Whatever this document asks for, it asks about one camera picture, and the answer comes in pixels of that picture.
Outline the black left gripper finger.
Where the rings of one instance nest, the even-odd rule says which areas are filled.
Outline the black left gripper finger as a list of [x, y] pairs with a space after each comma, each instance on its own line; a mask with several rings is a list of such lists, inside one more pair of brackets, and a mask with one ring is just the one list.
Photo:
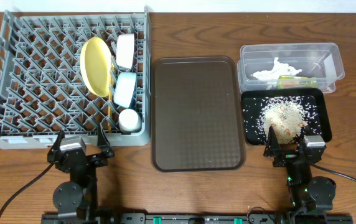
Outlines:
[[60, 145], [62, 143], [62, 139], [65, 138], [65, 133], [64, 131], [60, 130], [55, 142], [53, 143], [52, 147], [49, 150], [49, 155], [54, 156], [60, 151]]
[[105, 135], [105, 132], [104, 132], [104, 129], [103, 129], [101, 123], [97, 124], [96, 131], [97, 131], [97, 138], [98, 138], [97, 139], [97, 147], [101, 150], [101, 153], [106, 158], [114, 157], [115, 156], [114, 150], [111, 147], [111, 145]]

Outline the white cup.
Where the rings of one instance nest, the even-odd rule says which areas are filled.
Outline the white cup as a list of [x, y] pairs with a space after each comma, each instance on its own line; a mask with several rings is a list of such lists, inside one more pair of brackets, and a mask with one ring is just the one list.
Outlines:
[[119, 128], [122, 133], [137, 133], [141, 130], [142, 119], [135, 110], [125, 109], [118, 117]]

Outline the wooden chopstick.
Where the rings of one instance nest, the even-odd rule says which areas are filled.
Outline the wooden chopstick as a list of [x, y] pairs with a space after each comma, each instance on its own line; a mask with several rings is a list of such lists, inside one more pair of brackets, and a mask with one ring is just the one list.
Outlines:
[[[111, 100], [112, 100], [112, 94], [111, 94], [111, 92], [109, 92], [109, 95], [108, 95], [108, 118], [109, 118], [111, 121], [113, 121], [113, 120], [112, 120], [112, 117], [111, 117], [111, 115], [112, 115], [112, 108], [111, 108], [111, 106], [110, 106]], [[113, 127], [113, 125], [112, 125], [110, 122], [108, 122], [108, 132], [109, 132], [109, 133], [112, 132], [112, 127]]]
[[113, 75], [115, 74], [115, 67], [113, 65], [113, 63], [111, 63], [111, 67], [110, 67], [110, 82], [109, 82], [109, 95], [108, 95], [108, 100], [112, 101], [112, 97], [113, 97], [113, 90], [111, 89], [113, 87], [113, 85], [115, 84], [115, 79], [113, 78]]

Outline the light blue bowl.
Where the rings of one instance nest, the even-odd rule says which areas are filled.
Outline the light blue bowl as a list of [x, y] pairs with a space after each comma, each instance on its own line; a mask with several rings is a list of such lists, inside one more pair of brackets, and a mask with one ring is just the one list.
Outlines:
[[123, 108], [129, 108], [136, 86], [136, 73], [123, 72], [117, 79], [113, 102]]

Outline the green wrapper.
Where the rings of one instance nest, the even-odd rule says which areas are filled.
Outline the green wrapper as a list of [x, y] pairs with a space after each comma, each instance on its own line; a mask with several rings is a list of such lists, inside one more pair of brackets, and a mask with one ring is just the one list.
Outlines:
[[276, 87], [277, 89], [313, 88], [317, 87], [317, 81], [315, 78], [308, 77], [280, 76]]

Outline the white tissue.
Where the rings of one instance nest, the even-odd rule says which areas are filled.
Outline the white tissue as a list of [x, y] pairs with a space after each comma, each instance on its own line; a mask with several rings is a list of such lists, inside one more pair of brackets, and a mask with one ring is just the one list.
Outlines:
[[275, 57], [271, 70], [262, 70], [253, 73], [251, 76], [258, 80], [277, 80], [280, 76], [295, 77], [302, 72], [302, 69], [295, 69], [288, 63], [279, 62], [279, 58]]

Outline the yellow plate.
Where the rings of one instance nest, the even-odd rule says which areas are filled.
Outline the yellow plate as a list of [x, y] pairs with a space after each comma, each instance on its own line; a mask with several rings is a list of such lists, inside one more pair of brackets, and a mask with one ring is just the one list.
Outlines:
[[110, 93], [111, 51], [99, 37], [86, 41], [80, 52], [80, 71], [85, 86], [96, 96], [106, 97]]

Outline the pink bowl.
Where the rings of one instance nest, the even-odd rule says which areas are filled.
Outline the pink bowl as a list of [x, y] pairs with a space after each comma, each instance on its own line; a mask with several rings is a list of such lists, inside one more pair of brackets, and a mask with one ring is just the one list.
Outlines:
[[116, 44], [116, 64], [119, 67], [131, 69], [134, 59], [134, 34], [121, 34]]

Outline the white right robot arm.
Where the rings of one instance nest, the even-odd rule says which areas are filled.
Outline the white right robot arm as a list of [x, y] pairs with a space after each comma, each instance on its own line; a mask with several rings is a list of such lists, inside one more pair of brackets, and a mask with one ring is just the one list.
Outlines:
[[332, 139], [330, 123], [320, 120], [319, 127], [302, 123], [300, 132], [290, 139], [296, 144], [289, 149], [285, 134], [269, 124], [263, 134], [245, 127], [238, 134], [223, 131], [197, 131], [188, 125], [175, 128], [152, 125], [151, 157], [161, 172], [200, 172], [235, 170], [245, 162], [245, 143], [264, 145], [265, 157], [273, 158], [273, 167], [287, 171], [287, 186], [294, 210], [276, 218], [278, 223], [326, 222], [325, 212], [332, 210], [336, 183], [327, 177], [314, 177], [311, 167], [322, 159], [326, 143]]

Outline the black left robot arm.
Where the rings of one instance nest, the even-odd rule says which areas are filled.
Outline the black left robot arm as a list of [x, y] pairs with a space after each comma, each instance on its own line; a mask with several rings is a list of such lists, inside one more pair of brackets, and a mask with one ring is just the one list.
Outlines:
[[68, 138], [60, 131], [47, 154], [50, 164], [70, 176], [53, 194], [57, 209], [55, 223], [99, 222], [96, 167], [86, 155], [86, 149], [80, 136]]

